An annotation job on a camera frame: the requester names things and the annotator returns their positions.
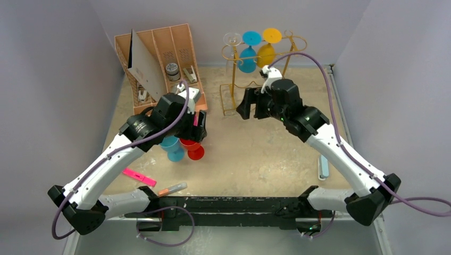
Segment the red wine glass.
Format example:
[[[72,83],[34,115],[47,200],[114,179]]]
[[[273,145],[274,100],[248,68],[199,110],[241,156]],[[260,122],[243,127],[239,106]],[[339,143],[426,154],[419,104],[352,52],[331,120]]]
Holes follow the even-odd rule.
[[[205,155],[205,150],[199,142],[180,139],[181,145],[186,149],[191,160],[200,160]]]

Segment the clear wine glass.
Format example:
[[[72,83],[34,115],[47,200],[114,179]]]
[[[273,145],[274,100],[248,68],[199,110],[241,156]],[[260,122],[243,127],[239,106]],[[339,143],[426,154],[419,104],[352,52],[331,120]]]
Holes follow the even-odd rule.
[[[223,42],[227,46],[226,50],[226,75],[230,76],[233,81],[234,71],[236,70],[235,53],[236,47],[242,42],[241,34],[236,32],[228,32],[223,37]]]

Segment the magenta wine glass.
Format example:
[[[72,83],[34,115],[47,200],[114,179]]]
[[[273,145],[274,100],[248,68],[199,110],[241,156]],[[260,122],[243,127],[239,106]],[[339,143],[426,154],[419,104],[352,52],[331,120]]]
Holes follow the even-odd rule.
[[[194,116],[194,122],[193,122],[194,126],[198,126],[198,114],[196,113]]]

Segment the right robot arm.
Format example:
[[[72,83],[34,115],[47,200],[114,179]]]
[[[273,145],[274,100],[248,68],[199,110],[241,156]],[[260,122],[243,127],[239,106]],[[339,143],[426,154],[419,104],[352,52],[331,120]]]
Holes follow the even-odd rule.
[[[303,215],[312,216],[318,210],[339,211],[369,226],[393,201],[392,193],[399,189],[400,178],[377,169],[371,170],[373,176],[363,171],[360,165],[368,166],[369,162],[346,141],[341,148],[340,135],[335,134],[329,119],[316,107],[303,104],[292,80],[277,80],[265,92],[260,88],[245,89],[236,109],[242,119],[250,118],[251,105],[255,105],[255,118],[281,121],[290,134],[323,155],[351,186],[348,190],[311,186],[299,197],[298,208]]]

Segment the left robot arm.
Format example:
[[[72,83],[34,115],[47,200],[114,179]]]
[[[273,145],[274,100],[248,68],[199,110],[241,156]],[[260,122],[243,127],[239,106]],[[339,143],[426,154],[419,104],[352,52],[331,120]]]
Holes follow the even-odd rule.
[[[105,151],[76,179],[65,186],[52,186],[47,194],[58,207],[52,223],[53,237],[60,239],[56,233],[60,214],[80,235],[93,232],[112,217],[129,213],[156,215],[158,198],[149,187],[116,195],[103,192],[124,169],[164,138],[201,142],[207,133],[206,112],[195,111],[200,97],[199,90],[193,88],[163,95],[156,106],[129,117]]]

